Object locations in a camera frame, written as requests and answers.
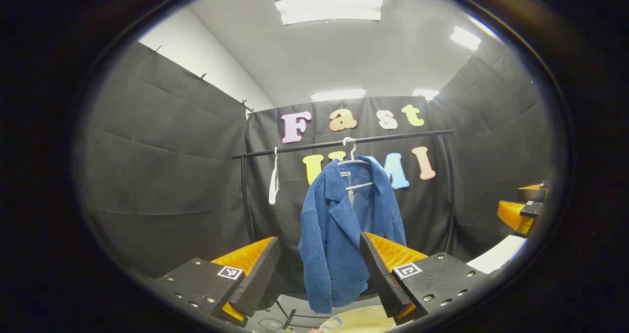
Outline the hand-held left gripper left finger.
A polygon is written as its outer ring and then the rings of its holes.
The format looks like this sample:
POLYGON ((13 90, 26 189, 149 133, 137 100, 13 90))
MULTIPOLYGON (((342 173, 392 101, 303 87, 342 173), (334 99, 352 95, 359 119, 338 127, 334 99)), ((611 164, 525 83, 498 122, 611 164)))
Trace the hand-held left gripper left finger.
POLYGON ((268 237, 213 260, 190 259, 152 283, 189 310, 244 327, 259 310, 280 254, 278 237, 268 237))

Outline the white flat panel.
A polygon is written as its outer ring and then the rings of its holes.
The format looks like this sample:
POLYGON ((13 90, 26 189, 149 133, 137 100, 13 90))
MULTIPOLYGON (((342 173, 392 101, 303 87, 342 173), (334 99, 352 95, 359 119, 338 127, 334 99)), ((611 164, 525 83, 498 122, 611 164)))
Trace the white flat panel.
POLYGON ((517 235, 508 235, 483 254, 467 262, 474 270, 490 274, 508 263, 527 243, 528 239, 517 235))

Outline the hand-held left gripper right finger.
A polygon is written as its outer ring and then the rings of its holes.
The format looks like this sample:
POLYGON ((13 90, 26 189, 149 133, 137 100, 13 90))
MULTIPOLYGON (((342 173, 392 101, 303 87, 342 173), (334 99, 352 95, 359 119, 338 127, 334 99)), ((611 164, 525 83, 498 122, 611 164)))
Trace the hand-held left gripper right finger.
POLYGON ((360 252, 387 317, 400 326, 474 293, 490 275, 439 252, 425 255, 369 232, 360 252))

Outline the blue corduroy jacket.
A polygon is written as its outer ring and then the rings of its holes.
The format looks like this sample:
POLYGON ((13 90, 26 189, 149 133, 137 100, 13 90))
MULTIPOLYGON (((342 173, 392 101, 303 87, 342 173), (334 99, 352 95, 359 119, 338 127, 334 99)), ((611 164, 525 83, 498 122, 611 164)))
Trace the blue corduroy jacket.
POLYGON ((323 168, 310 185, 300 214, 298 251, 303 263, 306 297, 315 313, 329 314, 353 303, 368 289, 368 268, 360 252, 362 232, 406 245, 400 208, 389 176, 370 156, 370 165, 323 168), (373 182, 353 190, 350 185, 373 182))

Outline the beige round laundry hamper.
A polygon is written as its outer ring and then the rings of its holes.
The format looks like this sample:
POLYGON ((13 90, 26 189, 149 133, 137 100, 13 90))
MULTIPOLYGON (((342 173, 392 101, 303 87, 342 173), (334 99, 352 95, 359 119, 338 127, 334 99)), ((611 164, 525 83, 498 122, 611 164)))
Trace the beige round laundry hamper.
POLYGON ((387 333, 397 327, 384 306, 372 305, 339 313, 319 326, 324 333, 387 333))

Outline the white clothes hanger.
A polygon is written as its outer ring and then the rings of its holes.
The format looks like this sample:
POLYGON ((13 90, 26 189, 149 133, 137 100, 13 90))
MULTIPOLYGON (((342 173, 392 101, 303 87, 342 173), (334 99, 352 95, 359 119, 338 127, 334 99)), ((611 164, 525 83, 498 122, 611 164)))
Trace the white clothes hanger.
MULTIPOLYGON (((343 161, 340 161, 338 163, 339 166, 341 166, 341 165, 348 165, 348 164, 364 164, 364 165, 370 165, 371 166, 371 163, 369 161, 364 161, 362 159, 356 159, 355 158, 355 151, 357 149, 356 148, 356 145, 357 145, 357 140, 356 139, 350 138, 350 137, 343 138, 342 144, 343 144, 343 146, 351 144, 352 145, 352 150, 350 151, 350 158, 346 159, 346 160, 343 160, 343 161)), ((353 186, 350 185, 350 186, 346 187, 346 190, 348 190, 349 194, 352 194, 353 190, 355 190, 355 189, 359 189, 359 188, 363 188, 363 187, 371 186, 371 185, 373 185, 373 182, 368 182, 368 183, 364 183, 364 184, 357 184, 357 185, 353 185, 353 186)))
POLYGON ((277 194, 279 192, 279 172, 278 172, 278 162, 277 162, 277 147, 274 147, 274 164, 273 170, 270 175, 270 185, 269 185, 269 204, 275 205, 277 194))

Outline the black backdrop cloth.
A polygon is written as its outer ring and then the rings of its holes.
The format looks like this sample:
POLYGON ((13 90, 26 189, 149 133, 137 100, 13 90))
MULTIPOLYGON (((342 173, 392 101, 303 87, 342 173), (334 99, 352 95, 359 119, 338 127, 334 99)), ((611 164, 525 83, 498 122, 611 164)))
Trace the black backdrop cloth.
POLYGON ((474 259, 508 234, 496 216, 501 199, 521 186, 552 179, 557 141, 541 92, 504 47, 482 49, 433 102, 418 97, 303 103, 244 109, 184 67, 134 43, 94 101, 86 126, 83 174, 88 213, 121 261, 159 277, 193 257, 213 259, 254 237, 279 237, 276 290, 303 293, 297 252, 299 214, 309 187, 303 159, 329 163, 332 147, 279 156, 280 191, 269 205, 271 156, 246 162, 247 205, 234 155, 280 146, 281 117, 306 112, 301 144, 345 136, 384 136, 376 113, 398 123, 391 134, 452 130, 442 138, 359 145, 406 180, 396 191, 407 245, 425 254, 448 250, 474 259), (449 145, 447 158, 445 145, 449 145))

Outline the black clothes rack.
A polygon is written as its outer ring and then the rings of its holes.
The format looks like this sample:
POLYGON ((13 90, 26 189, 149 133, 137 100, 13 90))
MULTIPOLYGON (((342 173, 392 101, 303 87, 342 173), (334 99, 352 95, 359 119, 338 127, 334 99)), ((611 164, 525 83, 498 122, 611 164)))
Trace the black clothes rack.
POLYGON ((253 224, 253 215, 249 213, 249 201, 247 195, 247 181, 246 181, 246 167, 247 167, 247 159, 256 158, 259 156, 267 156, 270 154, 277 153, 291 153, 298 152, 301 150, 312 150, 312 149, 324 149, 328 147, 337 147, 340 145, 347 145, 350 143, 355 146, 358 143, 368 143, 368 142, 380 142, 384 140, 394 140, 394 139, 411 139, 411 138, 427 138, 428 136, 439 136, 442 139, 443 147, 445 148, 447 167, 448 167, 448 185, 449 185, 449 199, 450 199, 450 209, 448 213, 448 221, 447 221, 447 232, 445 237, 445 243, 443 245, 443 251, 447 254, 450 254, 450 246, 452 245, 452 237, 453 237, 453 229, 454 229, 454 207, 455 207, 455 186, 454 186, 454 167, 452 156, 450 153, 449 141, 447 135, 454 133, 453 130, 434 130, 428 132, 415 132, 415 133, 404 133, 404 134, 393 134, 393 135, 384 135, 384 136, 376 136, 371 138, 346 138, 344 140, 337 140, 333 142, 321 142, 321 143, 310 143, 306 145, 293 146, 283 149, 274 149, 274 150, 263 150, 258 152, 250 152, 245 154, 233 155, 230 159, 239 159, 240 160, 240 173, 241 173, 241 188, 242 188, 242 205, 243 205, 243 213, 245 217, 245 228, 247 230, 247 234, 249 237, 249 243, 253 243, 254 239, 256 239, 256 233, 253 224))

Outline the large ceiling light panel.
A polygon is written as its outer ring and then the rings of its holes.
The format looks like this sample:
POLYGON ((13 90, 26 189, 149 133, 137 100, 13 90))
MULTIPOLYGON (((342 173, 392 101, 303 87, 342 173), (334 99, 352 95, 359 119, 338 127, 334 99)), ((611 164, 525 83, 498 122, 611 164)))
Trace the large ceiling light panel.
POLYGON ((285 26, 353 20, 379 22, 383 0, 276 0, 274 5, 285 26))

